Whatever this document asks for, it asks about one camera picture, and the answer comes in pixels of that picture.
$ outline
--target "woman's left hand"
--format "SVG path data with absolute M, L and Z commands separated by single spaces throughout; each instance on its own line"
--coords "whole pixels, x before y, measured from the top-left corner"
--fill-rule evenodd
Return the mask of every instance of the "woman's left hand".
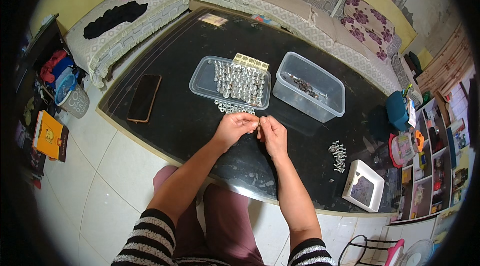
M 235 144 L 247 132 L 253 133 L 260 119 L 250 113 L 229 113 L 223 116 L 216 129 L 212 142 L 223 152 Z

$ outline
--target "striped sleeve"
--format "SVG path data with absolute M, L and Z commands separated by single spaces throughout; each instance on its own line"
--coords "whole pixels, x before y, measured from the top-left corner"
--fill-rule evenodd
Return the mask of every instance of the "striped sleeve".
M 303 241 L 292 250 L 287 266 L 334 266 L 336 264 L 328 253 L 325 243 L 321 239 L 311 238 Z
M 156 209 L 143 212 L 112 265 L 174 266 L 175 226 Z

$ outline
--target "white box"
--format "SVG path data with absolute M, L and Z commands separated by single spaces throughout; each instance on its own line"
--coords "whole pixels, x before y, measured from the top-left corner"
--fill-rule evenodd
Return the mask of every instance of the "white box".
M 359 183 L 362 184 L 363 190 L 366 190 L 366 196 L 363 196 L 363 194 L 359 194 Z M 345 189 L 343 190 L 342 198 L 345 198 L 349 202 L 361 207 L 362 209 L 370 213 L 378 212 L 378 208 L 380 207 L 380 202 L 382 200 L 382 194 L 384 192 L 384 183 L 384 179 L 382 179 L 382 177 L 378 175 L 366 163 L 360 160 L 352 161 L 352 163 L 350 164 L 350 172 L 348 173 L 348 177 L 346 179 L 346 185 Z M 369 195 L 369 189 L 372 188 L 371 185 L 373 185 L 373 190 L 371 191 L 371 195 Z M 352 190 L 354 191 L 353 196 L 357 197 L 357 199 L 362 200 L 363 203 L 352 197 Z

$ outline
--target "hand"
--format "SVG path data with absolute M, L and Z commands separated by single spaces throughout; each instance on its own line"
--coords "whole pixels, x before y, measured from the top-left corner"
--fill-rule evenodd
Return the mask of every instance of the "hand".
M 247 132 L 253 133 L 259 118 L 250 113 L 229 113 L 223 116 L 216 129 L 212 142 L 220 146 L 223 153 L 235 144 Z
M 265 142 L 267 152 L 274 162 L 289 158 L 287 129 L 272 116 L 260 117 L 257 139 Z

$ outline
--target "maroon pants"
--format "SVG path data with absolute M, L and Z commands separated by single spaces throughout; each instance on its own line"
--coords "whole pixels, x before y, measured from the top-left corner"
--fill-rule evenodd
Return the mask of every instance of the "maroon pants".
M 178 168 L 163 167 L 153 178 L 155 194 Z M 177 222 L 173 257 L 212 256 L 231 265 L 263 265 L 248 215 L 248 198 L 210 184 L 203 194 L 206 238 L 193 201 Z

